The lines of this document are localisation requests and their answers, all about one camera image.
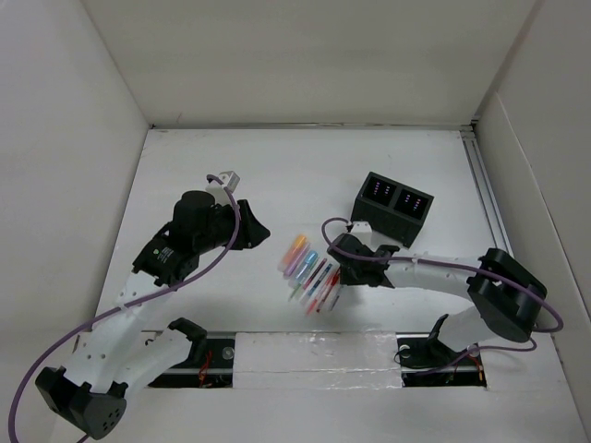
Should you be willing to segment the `black gel pen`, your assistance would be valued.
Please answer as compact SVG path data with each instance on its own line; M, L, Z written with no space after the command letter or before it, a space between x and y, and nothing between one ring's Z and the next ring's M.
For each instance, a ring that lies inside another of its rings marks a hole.
M317 313L320 313L322 310L328 309L332 300L335 298L336 294L338 293L340 287L341 287L341 277L339 275L334 275L332 281L329 283L329 286L328 286L325 294L320 298L320 302L319 302L317 309L316 309Z

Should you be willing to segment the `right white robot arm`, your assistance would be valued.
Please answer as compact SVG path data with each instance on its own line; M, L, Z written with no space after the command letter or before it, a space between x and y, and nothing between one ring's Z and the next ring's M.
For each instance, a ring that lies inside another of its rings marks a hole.
M339 235L328 249L345 286L417 288L458 296L470 306L439 317L429 335L398 351L402 366L431 369L495 337L527 342L546 301L546 286L507 252L491 248L476 258L398 256L398 247L372 250L355 235Z

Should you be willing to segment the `blue gel pen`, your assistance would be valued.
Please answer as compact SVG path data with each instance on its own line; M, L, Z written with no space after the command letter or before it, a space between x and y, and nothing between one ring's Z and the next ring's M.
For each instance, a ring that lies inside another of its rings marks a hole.
M320 284L324 281L324 279L327 277L327 275L330 273L331 270L332 270L332 263L329 263L323 269L323 271L319 274L318 278L307 289L303 298L300 300L300 303L302 305L306 305L312 299L313 293L315 293L318 290L318 288L320 287Z

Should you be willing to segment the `dark red gel pen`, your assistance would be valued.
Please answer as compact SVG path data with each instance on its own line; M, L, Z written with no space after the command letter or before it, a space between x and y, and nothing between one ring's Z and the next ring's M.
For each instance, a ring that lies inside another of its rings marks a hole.
M320 264L314 269L314 271L312 272L312 274L310 275L310 277L308 278L308 287L318 278L319 274L323 271L323 269L328 265L328 259L327 258L323 258L320 262Z

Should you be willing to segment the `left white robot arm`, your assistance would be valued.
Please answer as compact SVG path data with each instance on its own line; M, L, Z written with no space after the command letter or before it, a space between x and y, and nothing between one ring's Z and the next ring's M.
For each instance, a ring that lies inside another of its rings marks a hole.
M47 405L87 437L99 440L122 419L128 401L170 367L197 365L205 357L207 332L180 317L153 342L132 353L134 342L169 290L187 281L202 255L216 248L251 249L270 236L245 199L216 200L206 191L187 191L173 218L142 248L117 312L93 327L70 359L45 367L35 385Z

